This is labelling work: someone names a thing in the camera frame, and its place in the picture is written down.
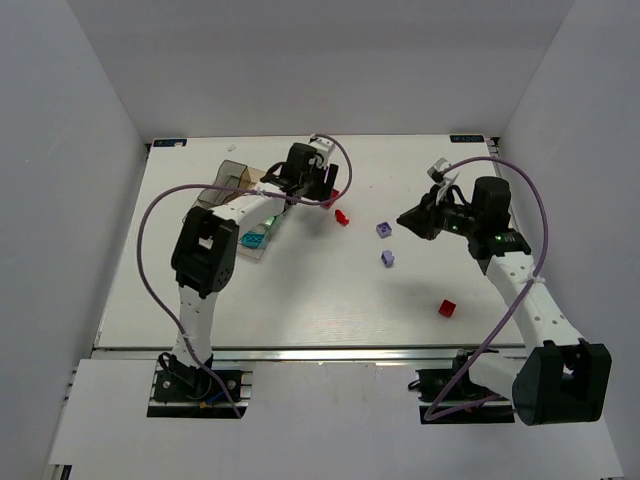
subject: red object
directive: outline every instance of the red object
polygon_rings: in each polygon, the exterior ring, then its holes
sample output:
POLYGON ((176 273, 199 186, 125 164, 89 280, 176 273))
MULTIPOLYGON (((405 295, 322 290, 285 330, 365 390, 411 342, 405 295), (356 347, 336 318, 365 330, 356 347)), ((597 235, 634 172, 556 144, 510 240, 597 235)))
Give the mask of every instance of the red object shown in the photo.
MULTIPOLYGON (((333 190, 331 190, 331 198, 336 198, 338 195, 340 195, 340 191, 336 190, 335 188, 333 190)), ((320 205, 322 208, 324 208, 325 210, 329 210, 331 208, 331 205, 333 205, 335 202, 329 202, 329 203, 325 203, 324 205, 320 205)))
POLYGON ((455 303, 450 302, 449 300, 445 300, 444 302, 442 302, 442 305, 440 305, 440 310, 438 310, 438 313, 440 315, 444 315, 447 318, 451 318, 455 309, 455 303))
POLYGON ((344 213, 342 213, 342 210, 336 210, 336 220, 343 227, 346 227, 347 225, 349 225, 349 219, 344 213))

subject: gray wall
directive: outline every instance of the gray wall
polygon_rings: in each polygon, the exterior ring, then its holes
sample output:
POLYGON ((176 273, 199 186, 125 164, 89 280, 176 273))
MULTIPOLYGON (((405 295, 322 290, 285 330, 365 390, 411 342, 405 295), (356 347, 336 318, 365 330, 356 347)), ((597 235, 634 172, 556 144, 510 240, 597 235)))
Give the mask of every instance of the gray wall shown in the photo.
MULTIPOLYGON (((640 3, 581 0, 504 133, 503 154, 535 179, 551 246, 544 276, 572 322, 613 355, 605 418, 625 471, 640 478, 640 3)), ((518 183, 519 191, 526 191, 518 183)), ((540 236, 534 202, 516 211, 540 236)))
POLYGON ((0 14, 0 476, 40 478, 145 152, 64 0, 0 14))
POLYGON ((69 0, 145 140, 501 133, 573 0, 69 0))

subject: purple block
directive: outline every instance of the purple block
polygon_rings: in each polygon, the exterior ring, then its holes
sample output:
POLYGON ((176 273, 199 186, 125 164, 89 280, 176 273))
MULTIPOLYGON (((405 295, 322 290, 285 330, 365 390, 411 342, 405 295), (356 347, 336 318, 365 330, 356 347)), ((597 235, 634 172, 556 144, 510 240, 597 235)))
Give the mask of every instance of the purple block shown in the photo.
POLYGON ((393 265, 393 261, 395 260, 395 257, 391 255, 391 250, 385 250, 382 252, 382 256, 380 258, 382 258, 382 263, 384 263, 384 266, 387 268, 393 265))
POLYGON ((391 225, 387 222, 382 222, 376 227, 376 232, 380 235, 380 238, 388 237, 391 235, 391 225))

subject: robotic arm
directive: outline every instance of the robotic arm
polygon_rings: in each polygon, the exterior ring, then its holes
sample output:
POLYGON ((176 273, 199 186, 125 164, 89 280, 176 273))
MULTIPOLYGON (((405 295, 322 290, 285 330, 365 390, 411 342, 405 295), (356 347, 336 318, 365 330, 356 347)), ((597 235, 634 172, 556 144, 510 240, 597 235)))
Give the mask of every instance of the robotic arm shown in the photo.
MULTIPOLYGON (((429 171, 437 184, 419 205, 400 215, 398 224, 427 240, 443 230, 466 237, 471 257, 511 305, 530 279, 534 262, 524 237, 509 227, 509 184, 497 177, 479 178, 467 202, 457 186, 449 187, 441 166, 442 161, 429 171)), ((529 354, 522 368, 487 352, 471 365, 468 379, 511 400, 527 425, 598 420, 611 369, 606 347, 588 343, 540 282, 524 297, 514 319, 529 354)))
MULTIPOLYGON (((329 164, 334 148, 323 138, 313 138, 309 144, 294 143, 287 160, 271 167, 255 189, 329 200, 338 173, 338 166, 329 164)), ((291 206, 283 198, 244 195, 210 210, 193 207, 187 214, 171 266, 180 291, 180 322, 197 358, 208 367, 213 360, 210 337, 215 304, 233 275, 238 239, 291 206)), ((218 387, 193 360, 184 337, 178 333, 171 353, 160 356, 160 365, 184 398, 201 399, 218 387)))

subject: blue wire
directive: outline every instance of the blue wire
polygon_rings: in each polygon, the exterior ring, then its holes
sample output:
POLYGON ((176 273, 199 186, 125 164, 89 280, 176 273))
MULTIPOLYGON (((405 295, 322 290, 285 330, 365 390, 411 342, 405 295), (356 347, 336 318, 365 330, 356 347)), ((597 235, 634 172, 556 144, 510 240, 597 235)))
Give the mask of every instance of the blue wire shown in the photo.
POLYGON ((209 400, 205 400, 204 403, 206 403, 207 405, 211 405, 216 398, 221 397, 223 394, 224 394, 224 392, 218 392, 213 397, 211 397, 209 400))

